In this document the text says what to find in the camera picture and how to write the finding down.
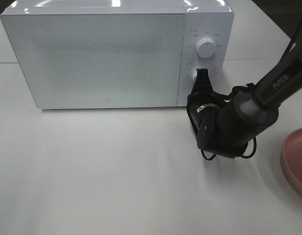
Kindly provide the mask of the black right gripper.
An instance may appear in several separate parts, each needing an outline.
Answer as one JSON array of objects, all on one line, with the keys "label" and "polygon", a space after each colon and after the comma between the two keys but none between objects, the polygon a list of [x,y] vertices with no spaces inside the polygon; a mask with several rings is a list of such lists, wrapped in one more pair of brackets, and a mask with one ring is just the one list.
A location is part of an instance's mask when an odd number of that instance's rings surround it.
[{"label": "black right gripper", "polygon": [[195,82],[191,93],[187,97],[186,111],[197,134],[200,123],[206,111],[219,111],[227,104],[220,95],[214,92],[208,74],[208,69],[197,69]]}]

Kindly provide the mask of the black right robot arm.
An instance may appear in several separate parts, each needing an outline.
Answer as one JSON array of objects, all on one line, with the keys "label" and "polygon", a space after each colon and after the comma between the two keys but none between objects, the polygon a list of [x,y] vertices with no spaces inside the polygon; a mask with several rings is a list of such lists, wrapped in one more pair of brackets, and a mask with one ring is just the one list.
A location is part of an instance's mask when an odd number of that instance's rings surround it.
[{"label": "black right robot arm", "polygon": [[201,153],[251,158],[256,137],[278,119],[278,108],[302,88],[302,38],[257,84],[235,86],[228,95],[215,92],[208,70],[198,69],[186,111]]}]

